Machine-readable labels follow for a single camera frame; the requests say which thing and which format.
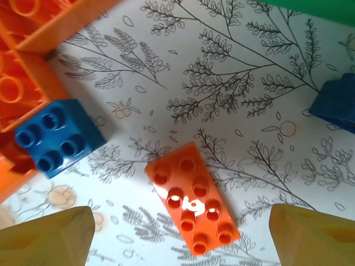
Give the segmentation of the green plastic bin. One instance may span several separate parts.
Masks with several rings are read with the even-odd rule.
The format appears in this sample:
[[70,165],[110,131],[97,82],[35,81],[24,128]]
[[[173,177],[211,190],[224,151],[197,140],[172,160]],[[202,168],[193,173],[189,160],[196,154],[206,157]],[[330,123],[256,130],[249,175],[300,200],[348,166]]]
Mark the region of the green plastic bin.
[[267,4],[306,13],[355,27],[355,0],[260,0]]

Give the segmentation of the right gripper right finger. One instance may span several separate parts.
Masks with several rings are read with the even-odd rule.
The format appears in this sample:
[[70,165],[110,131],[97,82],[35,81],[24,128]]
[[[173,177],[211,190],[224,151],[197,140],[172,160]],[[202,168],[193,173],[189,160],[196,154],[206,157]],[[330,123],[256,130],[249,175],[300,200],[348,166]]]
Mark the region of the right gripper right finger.
[[270,233],[281,266],[355,266],[355,221],[274,204]]

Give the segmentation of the blue lego brick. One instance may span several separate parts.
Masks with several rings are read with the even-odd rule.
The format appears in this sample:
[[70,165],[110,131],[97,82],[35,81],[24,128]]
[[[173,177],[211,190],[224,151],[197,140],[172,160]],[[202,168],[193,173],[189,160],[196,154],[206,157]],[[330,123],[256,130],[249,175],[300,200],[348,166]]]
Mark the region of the blue lego brick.
[[52,102],[18,127],[14,136],[17,145],[30,154],[36,169],[48,178],[106,144],[75,99]]
[[355,134],[355,74],[326,81],[309,113]]

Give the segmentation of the long orange lego brick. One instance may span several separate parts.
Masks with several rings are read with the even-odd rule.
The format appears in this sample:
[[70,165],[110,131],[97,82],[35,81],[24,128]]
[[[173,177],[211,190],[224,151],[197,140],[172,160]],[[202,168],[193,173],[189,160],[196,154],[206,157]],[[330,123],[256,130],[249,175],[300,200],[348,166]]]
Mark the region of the long orange lego brick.
[[204,255],[240,239],[194,142],[149,162],[145,173],[192,255]]

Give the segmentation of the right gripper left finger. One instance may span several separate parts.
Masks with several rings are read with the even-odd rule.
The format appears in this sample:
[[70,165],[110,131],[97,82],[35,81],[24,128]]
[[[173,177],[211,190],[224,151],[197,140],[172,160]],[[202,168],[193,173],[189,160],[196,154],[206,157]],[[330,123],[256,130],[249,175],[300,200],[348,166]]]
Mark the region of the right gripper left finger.
[[0,266],[85,266],[93,212],[74,207],[0,230]]

